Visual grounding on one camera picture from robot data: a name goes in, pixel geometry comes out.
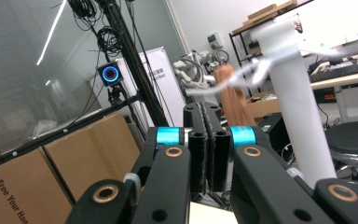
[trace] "black metal pole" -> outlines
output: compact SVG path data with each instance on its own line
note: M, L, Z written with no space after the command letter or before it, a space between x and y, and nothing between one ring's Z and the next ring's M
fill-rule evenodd
M238 64L241 67L242 63L241 63L240 55L238 54L238 51L237 51L237 46L235 46L235 43L234 43L234 39L233 39L234 36L232 34L228 34L228 35L229 35L229 39L231 40L232 48L234 48L234 53L235 53L235 56L237 57Z
M138 100L138 97L132 97L131 99L129 98L126 90L124 89L123 85L121 84L121 82L118 83L118 86L120 87L121 92L123 93L124 99L126 100L126 104L129 107L129 110L131 112L132 115L132 119L135 122L136 127L138 128L139 132L141 133L142 139L144 139L144 141L146 140L146 133L145 130L141 127L141 123L138 120L138 117L136 116L135 112L133 111L133 107L132 107L132 99Z
M242 45L243 45L243 48L245 49L245 54L248 55L248 49L246 48L246 44L245 44L245 41L243 40L242 34L240 34L240 38L241 38L241 43L242 43ZM246 87L246 88L248 89L249 96L252 97L251 89L250 89L249 87Z
M154 92L152 84L145 71L144 64L142 63L135 44L131 39L126 22L121 15L119 6L114 0L95 0L95 2L100 5L103 14L108 19L112 28L119 32L120 43L122 45L121 54L130 68L132 77L142 95L154 125L169 126L164 111L158 102L157 95Z

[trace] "box on shelf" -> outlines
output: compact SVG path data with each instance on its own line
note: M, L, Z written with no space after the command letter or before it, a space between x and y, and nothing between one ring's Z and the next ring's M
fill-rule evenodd
M64 223L71 209L39 150L0 165L0 223Z
M119 113L51 142L44 149L75 200L97 181L122 180L139 156L139 148Z
M278 16L279 11L285 11L289 7L293 7L297 4L297 0L290 0L286 3L283 3L279 6L276 6L275 4L270 5L268 7L262 8L261 10L258 10L257 12L251 14L248 16L248 21L245 21L242 24L242 27L232 31L232 34L236 35L246 29L252 28L254 26L257 26L259 23L270 20L276 16Z
M265 91L253 95L248 100L249 109L251 110L256 122L260 121L269 113L281 112L278 99L268 99L273 95L275 95L274 91Z
M249 54L258 54L261 53L261 48L259 46L249 49Z

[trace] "black cable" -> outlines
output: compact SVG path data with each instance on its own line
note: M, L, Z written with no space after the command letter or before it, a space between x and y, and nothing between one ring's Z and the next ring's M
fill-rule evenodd
M145 60L146 60L146 64L147 64L147 67L148 67L148 70L149 70L149 74L151 74L151 77L152 77L152 82L153 82L153 81L155 82L156 87L157 87L157 91L158 91L158 92L161 94L161 96L162 96L161 89L160 89L159 86L158 86L158 83L157 83L157 81L156 81L156 78L153 76L153 71L152 71L152 68L151 68L151 65L150 65L150 61L149 61L149 59L148 59L148 57L147 57L147 54L146 54L144 44L143 44L143 42L142 42L141 37L139 36L138 29L136 28L135 19L134 19L134 17L131 15L131 7L129 7L129 4L127 4L127 10L128 10L129 13L130 13L130 17L131 17L131 21L132 21L132 28L134 29L134 31L135 31L135 33L136 33L136 36L138 37L139 44L141 45L142 52L144 53ZM165 104L165 106L167 107L168 115L170 116L172 125L174 125L171 112L170 112L170 110L168 109L167 102L165 101L164 96L162 96L162 102L163 102L163 103Z
M292 153L290 154L290 157L286 160L285 156L283 155L284 151L292 151ZM287 162L287 164L290 166L293 164L293 162L296 160L296 155L295 155L295 152L293 151L293 148L292 148L292 144L289 143L287 144L281 151L281 158Z
M55 8L55 7L59 7L61 4L62 4L62 3L59 3L59 4L55 5L54 7L49 8L49 9L53 9L53 8Z
M98 31L97 42L100 51L111 57L118 56L122 50L119 33L108 26Z
M73 10L77 26L83 31L91 29L102 16L101 11L92 0L68 0L68 3ZM87 28L81 27L77 20L82 21Z
M187 58L181 58L180 61L182 61L184 63L192 63L197 69L197 74L194 76L192 81L195 81L195 82L201 81L201 78L204 76L204 74L202 72L201 65L199 65L198 63L194 62L193 60L187 59Z
M225 192L223 192L222 194L222 198L226 198L229 194L230 194L231 190L226 190Z
M103 23L103 26L109 26L109 21L106 24L105 21L104 21L105 18L106 18L106 16L103 14L103 16L101 18L101 22Z
M135 8L133 7L133 3L129 2L129 4L131 5L131 12L132 12L132 17L135 20ZM135 29L132 27L132 36L133 36L133 45L136 47L136 38L135 38Z
M336 119L334 120L333 126L338 125L338 124L339 124L339 121L340 121L340 118L336 118Z
M321 61L323 61L324 59L326 59L327 57L322 57L321 60L317 61L316 63L320 63Z
M220 205L220 208L227 209L226 205L223 203L222 199L214 192L208 192L208 195Z
M328 125L328 115L321 109L321 107L319 106L319 104L316 104L318 106L318 108L326 115L326 123L324 125L325 129L329 129L330 126Z
M117 2L114 2L114 4L115 5L112 6L111 4L108 4L108 2L103 1L100 3L100 9L104 12L104 15L108 19L109 25L111 26L111 28L116 29L116 31L120 34L120 36L123 36L126 33L126 31L125 30L117 30L118 27L121 27L121 25L119 23L119 21L121 20L121 18L120 18L121 16L113 13L113 11L115 10L114 7L118 7ZM125 38L123 38L122 41L124 41L123 42L123 48L124 48L123 51L131 52L131 49L129 49L129 46L133 45L133 43L125 42L125 41L127 41L127 39L125 39ZM128 55L123 55L123 56L126 57L126 61L127 60L132 61L132 62L139 61L138 59L134 58L134 57L136 57L135 55L132 55L130 53ZM135 66L136 66L136 68L132 68L132 69L140 69L140 67L141 67L140 64L139 65L137 64ZM142 81L139 82L138 88L140 90L143 90L144 92L152 93L153 90L151 89L151 85L148 85L148 83L150 83L148 78L146 78L144 76L139 76L139 78ZM150 109L151 111L149 111L149 112L154 115L159 114L159 115L163 116L164 120L165 120L165 116L162 111L162 107L160 105L156 105L156 101L154 101L153 99L145 99L145 100L147 100L147 102L150 103L150 106L148 107L148 109Z
M98 97L100 96L102 90L103 90L103 86L101 86L100 91L98 91L97 96L95 96L95 99L92 101L91 105L89 105L89 108L86 110L86 112L84 114L87 114L90 111L91 107L95 104Z
M192 52L195 52L196 54L198 54L199 56L200 56L200 58L202 59L202 55L200 54L200 53L198 53L196 50L191 50ZM193 54L191 55L191 58L194 60L194 62L197 60L197 61L199 61L198 59L197 59L197 56L195 56L195 59L193 58ZM202 69L202 66L199 64L199 63L195 63L195 65L198 67L198 69L197 69L197 74L196 74L196 77L194 77L194 79L197 79L197 75L199 74L199 72L200 72L200 79L198 80L198 81L200 81L200 82L204 82L204 76L205 76L205 74L204 74L204 71L203 71L203 69Z
M217 50L215 53L214 53L214 56L216 57L216 60L218 61L218 62L220 62L220 57L219 57L219 52L223 52L223 53L225 53L226 55L227 55L227 58L226 58L226 60L225 61L223 61L224 63L228 63L228 60L229 60L229 55L228 55L228 53L226 52L226 51L224 51L224 50L222 50L222 49L219 49L219 50Z
M145 130L142 130L141 124L139 123L139 120L138 120L138 118L136 117L136 115L135 115L135 113L134 113L134 111L133 111L132 105L131 105L130 102L129 102L129 98L130 98L130 97L129 97L128 94L125 92L124 87L123 87L123 85L121 84L121 82L118 83L118 86L121 88L121 92L123 93L124 99L126 100L127 107L129 108L131 114L133 115L133 119L134 119L134 121L135 121L135 125L138 127L138 131L140 132L142 138L143 138L144 140L146 140L146 132L145 132Z
M86 105L83 107L83 110L82 110L82 112L80 113L80 115L79 115L76 119L74 119L74 121L72 121L71 123L69 123L69 124L67 125L67 127L70 126L70 125L72 125L72 124L74 124L75 122L77 122L77 120L80 119L80 118L85 114L85 112L86 112L87 105L89 104L90 99L91 99L91 96L92 96L92 90L94 90L95 80L97 79L98 64L99 64L99 62L100 62L100 53L101 53L101 51L99 50L99 51L98 51L98 57L97 57L97 64L96 64L96 66L95 66L94 80L92 81L91 92L89 93L89 99L87 100Z
M124 64L126 64L127 70L130 71L130 68L129 68L129 66L128 66L128 64L127 64L127 62L126 62L125 60L124 60ZM131 79L132 85L133 85L134 87L136 87L135 82L133 81L132 76L130 76L130 79ZM147 116L146 116L145 109L144 109L144 105L142 104L142 101L139 101L139 106L141 107L142 116L143 116L144 121L145 121L145 124L146 124L146 126L147 126L146 128L148 129L148 128L150 127L150 126L149 126L149 121L147 120Z

